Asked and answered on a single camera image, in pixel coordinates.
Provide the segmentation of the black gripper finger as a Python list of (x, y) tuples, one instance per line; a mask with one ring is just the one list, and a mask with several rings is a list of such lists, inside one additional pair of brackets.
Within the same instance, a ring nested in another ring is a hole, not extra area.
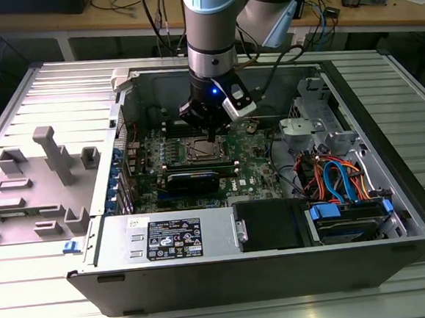
[(219, 108), (214, 115), (215, 131), (218, 135), (227, 134), (230, 130), (231, 123), (233, 122), (228, 113)]
[(178, 108), (180, 119), (205, 134), (206, 140), (215, 141), (216, 131), (211, 113), (197, 101), (188, 101)]

